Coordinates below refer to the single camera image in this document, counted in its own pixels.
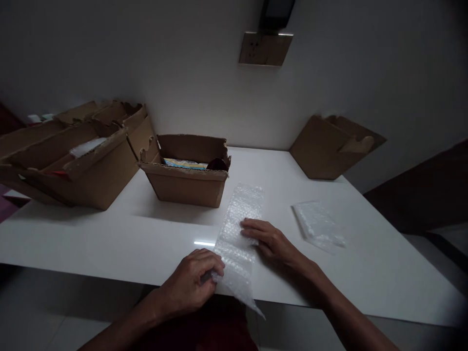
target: corrugated cardboard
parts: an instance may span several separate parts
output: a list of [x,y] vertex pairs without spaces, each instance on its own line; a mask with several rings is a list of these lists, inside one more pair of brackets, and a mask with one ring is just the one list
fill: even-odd
[[385,141],[344,117],[312,116],[289,152],[308,178],[335,180]]
[[87,119],[97,119],[106,125],[117,124],[121,128],[127,128],[128,142],[137,161],[140,150],[148,148],[148,140],[154,135],[146,105],[142,104],[133,107],[127,102],[112,101]]
[[[76,119],[83,119],[87,114],[94,112],[97,108],[98,106],[96,103],[90,101],[55,116],[55,119],[52,121],[19,129],[0,137],[0,163],[5,163],[5,160],[11,154],[66,129],[70,124],[74,123]],[[56,199],[31,186],[25,182],[24,179],[21,179],[18,173],[11,167],[5,166],[0,168],[0,183],[42,203],[60,204]]]
[[149,147],[140,152],[138,162],[159,200],[219,207],[228,172],[167,166],[162,159],[164,157],[204,163],[220,158],[229,168],[231,157],[227,153],[226,139],[195,135],[158,135],[157,140],[150,138]]
[[[74,159],[69,151],[98,137],[107,140]],[[138,167],[127,141],[127,129],[97,120],[71,126],[11,155],[8,165],[31,187],[68,206],[106,210]]]

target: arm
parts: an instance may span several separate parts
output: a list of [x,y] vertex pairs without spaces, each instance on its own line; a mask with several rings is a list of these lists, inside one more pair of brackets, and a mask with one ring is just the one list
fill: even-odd
[[195,250],[185,257],[169,279],[148,294],[121,320],[111,324],[79,351],[121,351],[128,349],[149,329],[174,317],[195,312],[215,293],[210,278],[200,278],[209,270],[224,275],[221,257],[207,250]]
[[246,218],[241,225],[243,235],[259,240],[258,248],[264,256],[306,280],[347,350],[398,350],[280,230],[257,219]]

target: bubble wrap sheet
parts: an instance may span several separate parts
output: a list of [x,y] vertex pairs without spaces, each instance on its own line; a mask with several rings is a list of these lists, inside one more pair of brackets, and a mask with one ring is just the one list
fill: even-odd
[[224,277],[214,274],[213,279],[225,284],[234,297],[249,306],[263,318],[252,294],[252,266],[255,262],[254,245],[258,241],[244,237],[240,221],[244,218],[260,219],[263,208],[262,188],[239,183],[234,189],[214,252],[222,257],[226,267]]
[[341,227],[319,201],[298,203],[292,208],[307,242],[330,254],[335,254],[337,246],[346,247]]

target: electrical outlet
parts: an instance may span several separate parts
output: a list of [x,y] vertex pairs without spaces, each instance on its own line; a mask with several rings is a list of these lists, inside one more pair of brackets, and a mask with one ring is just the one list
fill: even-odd
[[292,40],[292,34],[245,32],[239,63],[282,66]]

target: hand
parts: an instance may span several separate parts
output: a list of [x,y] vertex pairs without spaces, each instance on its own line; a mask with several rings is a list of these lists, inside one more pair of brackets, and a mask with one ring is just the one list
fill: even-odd
[[294,269],[302,268],[310,263],[285,236],[270,222],[246,218],[240,225],[244,227],[242,234],[258,239],[258,248],[267,257],[284,263]]
[[215,293],[216,283],[210,277],[201,284],[201,277],[211,269],[224,275],[221,256],[207,249],[196,249],[183,258],[164,284],[151,292],[164,320],[195,312]]

